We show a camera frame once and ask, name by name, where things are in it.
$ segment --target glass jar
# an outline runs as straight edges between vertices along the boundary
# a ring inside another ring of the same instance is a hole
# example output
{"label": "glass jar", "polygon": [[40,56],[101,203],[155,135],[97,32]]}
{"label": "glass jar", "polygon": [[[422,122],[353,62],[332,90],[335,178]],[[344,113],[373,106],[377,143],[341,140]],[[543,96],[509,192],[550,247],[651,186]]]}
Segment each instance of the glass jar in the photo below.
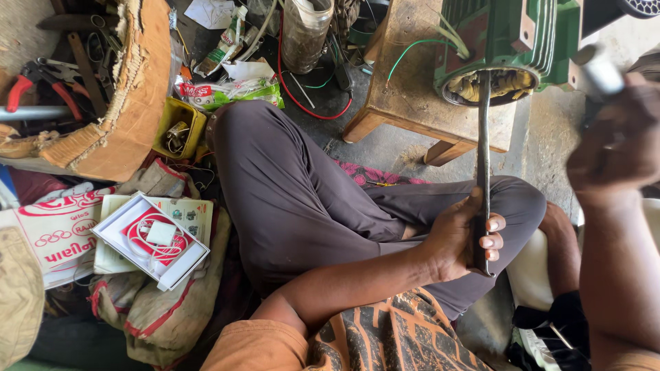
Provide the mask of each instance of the glass jar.
{"label": "glass jar", "polygon": [[282,60],[289,71],[303,75],[316,67],[334,10],[334,0],[284,2]]}

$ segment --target pliers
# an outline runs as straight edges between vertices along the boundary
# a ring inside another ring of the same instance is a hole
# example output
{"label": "pliers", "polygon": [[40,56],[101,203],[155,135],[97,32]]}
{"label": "pliers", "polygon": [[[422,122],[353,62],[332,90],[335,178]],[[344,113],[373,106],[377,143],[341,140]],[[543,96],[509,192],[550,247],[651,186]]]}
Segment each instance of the pliers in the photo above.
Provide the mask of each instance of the pliers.
{"label": "pliers", "polygon": [[67,103],[69,109],[73,113],[73,117],[77,121],[83,120],[83,115],[81,114],[80,109],[76,105],[76,102],[73,100],[73,97],[69,94],[67,89],[64,87],[64,84],[57,80],[53,75],[48,73],[43,66],[39,66],[33,61],[29,61],[23,66],[23,70],[18,76],[18,81],[9,91],[9,99],[7,100],[7,111],[16,112],[18,109],[18,101],[20,96],[26,92],[32,85],[34,85],[39,80],[45,80],[50,86],[56,91],[62,99]]}

